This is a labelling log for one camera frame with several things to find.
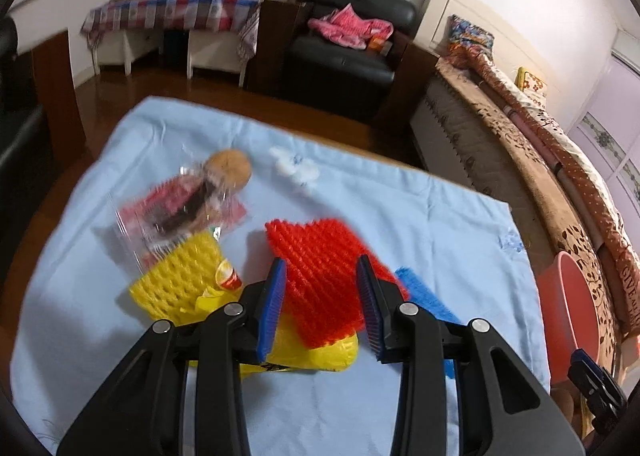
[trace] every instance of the clear plastic bag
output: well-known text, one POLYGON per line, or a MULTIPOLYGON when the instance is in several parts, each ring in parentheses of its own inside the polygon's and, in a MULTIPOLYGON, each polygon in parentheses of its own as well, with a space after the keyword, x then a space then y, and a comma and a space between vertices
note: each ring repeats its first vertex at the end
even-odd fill
POLYGON ((179 175, 118 207, 118 228, 141 273, 194 234, 211 229, 220 239, 246 215, 236 196, 244 185, 211 159, 182 167, 179 175))

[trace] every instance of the white flower pattern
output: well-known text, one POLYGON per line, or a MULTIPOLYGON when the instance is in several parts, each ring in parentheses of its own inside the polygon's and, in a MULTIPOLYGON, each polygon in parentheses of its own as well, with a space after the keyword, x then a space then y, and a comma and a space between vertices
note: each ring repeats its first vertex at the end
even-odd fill
POLYGON ((316 163, 284 147, 271 147, 269 153, 276 159, 276 172, 281 176, 287 176, 304 194, 311 195, 320 176, 316 163))

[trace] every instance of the pink clothing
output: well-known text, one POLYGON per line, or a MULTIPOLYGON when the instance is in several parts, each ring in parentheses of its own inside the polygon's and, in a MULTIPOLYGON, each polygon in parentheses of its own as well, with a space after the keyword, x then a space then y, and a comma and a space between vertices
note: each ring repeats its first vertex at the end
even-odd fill
POLYGON ((307 24, 332 43, 357 50, 367 48, 367 41, 373 36, 386 41, 394 33, 394 26, 389 22, 361 19, 350 3, 341 11, 335 10, 320 20, 311 19, 307 24))

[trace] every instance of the round cookie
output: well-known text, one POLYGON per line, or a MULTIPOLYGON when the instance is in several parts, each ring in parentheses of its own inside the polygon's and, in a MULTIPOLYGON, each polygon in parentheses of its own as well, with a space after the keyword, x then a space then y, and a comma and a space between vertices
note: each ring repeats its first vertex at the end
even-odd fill
POLYGON ((240 191, 251 178, 249 158, 239 149, 223 149, 209 157, 204 168, 212 169, 225 176, 225 185, 233 191, 240 191))

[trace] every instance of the pink trash can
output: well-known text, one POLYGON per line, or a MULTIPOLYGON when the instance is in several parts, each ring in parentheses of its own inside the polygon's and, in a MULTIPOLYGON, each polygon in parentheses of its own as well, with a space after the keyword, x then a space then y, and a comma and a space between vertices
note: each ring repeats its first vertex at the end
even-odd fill
POLYGON ((575 260, 560 252, 536 278, 545 324, 551 383, 567 380, 571 354, 582 348, 598 360, 598 316, 587 281, 575 260))

